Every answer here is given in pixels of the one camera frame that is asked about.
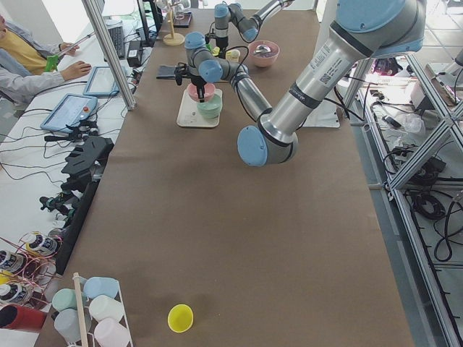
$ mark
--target green bowl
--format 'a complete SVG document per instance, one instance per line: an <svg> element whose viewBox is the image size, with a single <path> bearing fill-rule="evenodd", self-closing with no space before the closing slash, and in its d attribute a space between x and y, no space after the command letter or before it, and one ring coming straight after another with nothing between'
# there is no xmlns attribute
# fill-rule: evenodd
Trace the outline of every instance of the green bowl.
<svg viewBox="0 0 463 347"><path fill-rule="evenodd" d="M197 110L204 118L216 118L222 111L222 98L215 94L205 103L197 103Z"/></svg>

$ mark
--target person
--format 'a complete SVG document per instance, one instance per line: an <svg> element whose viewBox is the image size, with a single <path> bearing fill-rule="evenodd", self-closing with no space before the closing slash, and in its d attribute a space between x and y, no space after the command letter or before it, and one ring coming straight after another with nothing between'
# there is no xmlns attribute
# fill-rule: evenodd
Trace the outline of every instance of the person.
<svg viewBox="0 0 463 347"><path fill-rule="evenodd" d="M0 15L0 95L17 106L28 104L40 91L88 74L92 66L83 61L59 72L44 72L46 57L71 45L40 44L29 30L7 22ZM74 55L78 48L76 46L67 54Z"/></svg>

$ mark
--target wooden base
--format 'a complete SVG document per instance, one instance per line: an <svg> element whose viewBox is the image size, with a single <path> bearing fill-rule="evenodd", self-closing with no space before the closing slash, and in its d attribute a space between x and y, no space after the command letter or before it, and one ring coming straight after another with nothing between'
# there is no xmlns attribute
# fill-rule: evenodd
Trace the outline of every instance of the wooden base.
<svg viewBox="0 0 463 347"><path fill-rule="evenodd" d="M163 37L162 41L168 46L178 46L185 42L185 37L182 34L174 33Z"/></svg>

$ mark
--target keyboard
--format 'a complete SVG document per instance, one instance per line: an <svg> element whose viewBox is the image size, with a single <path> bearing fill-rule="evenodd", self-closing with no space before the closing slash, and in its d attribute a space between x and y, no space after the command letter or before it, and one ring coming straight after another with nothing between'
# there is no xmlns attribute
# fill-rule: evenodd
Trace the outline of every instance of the keyboard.
<svg viewBox="0 0 463 347"><path fill-rule="evenodd" d="M125 45L124 45L124 31L122 26L119 25L117 27L109 27L109 36L111 36L111 40L113 41L114 47L117 52L117 56L119 58L125 57Z"/></svg>

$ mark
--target white tray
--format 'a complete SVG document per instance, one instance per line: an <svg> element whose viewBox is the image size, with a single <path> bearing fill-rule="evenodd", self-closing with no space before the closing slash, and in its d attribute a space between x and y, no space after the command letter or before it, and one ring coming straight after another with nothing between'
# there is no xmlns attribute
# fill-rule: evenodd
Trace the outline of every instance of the white tray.
<svg viewBox="0 0 463 347"><path fill-rule="evenodd" d="M222 90L216 89L216 94L222 97ZM216 118L204 118L197 110L197 103L193 101L187 90L183 92L182 103L180 104L177 125L187 128L214 128L218 126L220 114Z"/></svg>

